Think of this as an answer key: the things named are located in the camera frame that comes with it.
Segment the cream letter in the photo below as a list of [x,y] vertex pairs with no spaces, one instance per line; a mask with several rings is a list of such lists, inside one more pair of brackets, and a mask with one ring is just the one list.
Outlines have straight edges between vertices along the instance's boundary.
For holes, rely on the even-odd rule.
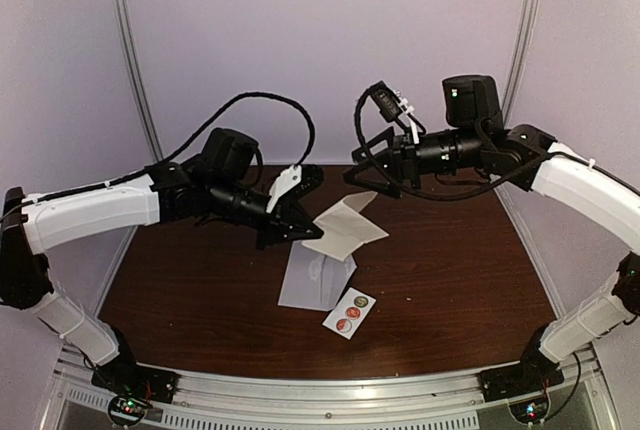
[[343,197],[314,220],[323,236],[304,240],[302,245],[335,260],[345,261],[362,246],[387,238],[388,232],[362,215],[376,196],[376,192],[366,191]]

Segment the pale blue envelope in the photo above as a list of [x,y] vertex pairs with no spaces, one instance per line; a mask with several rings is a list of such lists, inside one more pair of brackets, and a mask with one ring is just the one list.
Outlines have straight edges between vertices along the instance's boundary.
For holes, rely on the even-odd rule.
[[352,256],[341,261],[308,249],[301,242],[294,242],[278,305],[330,311],[336,306],[356,268]]

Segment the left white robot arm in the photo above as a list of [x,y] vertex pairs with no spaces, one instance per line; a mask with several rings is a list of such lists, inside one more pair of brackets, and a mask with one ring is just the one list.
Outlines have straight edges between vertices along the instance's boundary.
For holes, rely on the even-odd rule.
[[65,296],[48,276],[48,250],[84,237],[125,227],[151,226],[195,218],[246,226],[256,246],[314,240],[322,230],[302,207],[302,197],[324,180],[317,165],[283,170],[268,192],[244,179],[259,160],[259,144],[231,129],[214,129],[204,148],[182,163],[156,163],[134,177],[58,194],[5,196],[1,217],[1,302],[28,310],[79,348],[123,394],[144,383],[123,336]]

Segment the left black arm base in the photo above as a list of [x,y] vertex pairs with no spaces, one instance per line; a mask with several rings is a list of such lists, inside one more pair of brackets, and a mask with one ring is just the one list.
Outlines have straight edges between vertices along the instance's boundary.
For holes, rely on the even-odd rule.
[[177,380],[178,375],[173,371],[140,365],[118,356],[105,365],[97,366],[91,383],[120,396],[171,404]]

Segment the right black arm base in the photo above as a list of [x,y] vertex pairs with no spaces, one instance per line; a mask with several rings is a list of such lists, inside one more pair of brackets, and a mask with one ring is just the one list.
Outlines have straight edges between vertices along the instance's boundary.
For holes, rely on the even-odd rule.
[[541,393],[549,386],[564,382],[564,375],[558,363],[546,358],[525,360],[503,367],[481,371],[478,375],[485,402],[530,394]]

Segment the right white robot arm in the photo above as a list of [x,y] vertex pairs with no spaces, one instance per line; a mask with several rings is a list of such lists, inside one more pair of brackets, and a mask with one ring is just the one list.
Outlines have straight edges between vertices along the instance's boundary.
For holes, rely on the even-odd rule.
[[537,127],[506,127],[493,77],[453,76],[442,88],[449,127],[432,133],[384,82],[365,89],[345,182],[431,202],[464,201],[510,183],[567,205],[629,249],[598,290],[533,337],[512,373],[517,388],[530,392],[574,351],[638,317],[639,191]]

